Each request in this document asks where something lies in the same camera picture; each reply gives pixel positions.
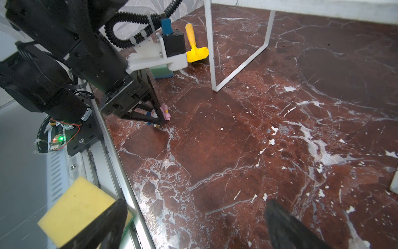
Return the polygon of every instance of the yellow sponge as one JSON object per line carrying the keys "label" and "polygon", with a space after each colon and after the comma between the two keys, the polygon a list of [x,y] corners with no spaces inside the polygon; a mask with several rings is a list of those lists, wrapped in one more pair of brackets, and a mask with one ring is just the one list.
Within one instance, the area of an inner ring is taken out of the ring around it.
{"label": "yellow sponge", "polygon": [[[115,199],[79,177],[37,223],[61,247],[110,207]],[[127,212],[126,225],[133,218]]]}

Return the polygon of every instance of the cable tie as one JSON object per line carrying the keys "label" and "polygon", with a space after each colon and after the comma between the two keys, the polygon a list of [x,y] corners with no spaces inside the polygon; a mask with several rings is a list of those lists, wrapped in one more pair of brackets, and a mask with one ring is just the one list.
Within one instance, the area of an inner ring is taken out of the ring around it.
{"label": "cable tie", "polygon": [[150,27],[152,28],[152,33],[155,33],[155,26],[153,25],[152,18],[150,17],[149,12],[146,14],[148,16]]}
{"label": "cable tie", "polygon": [[145,30],[143,30],[143,29],[140,31],[140,34],[141,34],[142,37],[144,37],[144,38],[147,37],[146,32],[145,32]]}

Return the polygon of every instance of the marble floor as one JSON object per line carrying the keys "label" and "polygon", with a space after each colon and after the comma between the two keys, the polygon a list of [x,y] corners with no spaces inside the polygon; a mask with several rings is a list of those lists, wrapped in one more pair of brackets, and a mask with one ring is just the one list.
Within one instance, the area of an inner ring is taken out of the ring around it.
{"label": "marble floor", "polygon": [[[213,5],[218,82],[268,16]],[[206,46],[203,7],[173,27],[188,22]],[[398,248],[398,27],[277,12],[272,31],[218,93],[207,60],[153,80],[172,115],[160,129],[107,117],[155,245],[272,248],[275,199],[334,248]]]}

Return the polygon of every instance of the red wire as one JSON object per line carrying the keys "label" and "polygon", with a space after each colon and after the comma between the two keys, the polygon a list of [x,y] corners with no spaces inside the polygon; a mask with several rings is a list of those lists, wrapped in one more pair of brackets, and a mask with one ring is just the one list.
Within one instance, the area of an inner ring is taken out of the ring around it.
{"label": "red wire", "polygon": [[54,149],[54,151],[59,151],[60,149],[62,149],[63,147],[65,147],[65,146],[76,136],[76,134],[80,131],[80,126],[81,126],[81,125],[77,125],[77,128],[79,128],[79,130],[73,135],[73,137],[72,137],[71,139],[69,139],[68,142],[66,142],[66,144],[64,144],[64,146],[62,146],[62,147],[59,148],[59,149]]}
{"label": "red wire", "polygon": [[55,121],[55,122],[58,122],[58,123],[61,123],[61,124],[66,124],[66,125],[82,126],[82,125],[78,125],[78,124],[70,124],[70,123],[58,121],[58,120],[55,120],[55,119],[51,119],[51,120],[52,120],[52,121]]}

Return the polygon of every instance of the white table leg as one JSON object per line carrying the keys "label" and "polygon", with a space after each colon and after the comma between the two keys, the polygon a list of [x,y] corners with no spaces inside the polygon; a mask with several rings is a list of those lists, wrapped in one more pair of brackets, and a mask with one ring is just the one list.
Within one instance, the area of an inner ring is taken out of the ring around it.
{"label": "white table leg", "polygon": [[216,85],[216,71],[214,66],[214,45],[213,45],[213,23],[211,19],[211,0],[205,0],[205,17],[206,17],[206,31],[207,31],[207,46],[209,47],[209,62],[210,62],[210,78],[211,88],[218,92],[225,86],[232,78],[234,78],[243,68],[245,68],[254,58],[256,58],[262,51],[264,51],[269,44],[271,37],[272,25],[275,18],[275,11],[271,10],[269,14],[267,32],[265,33],[264,44],[252,54],[245,62],[238,66],[230,75],[228,75],[220,84]]}

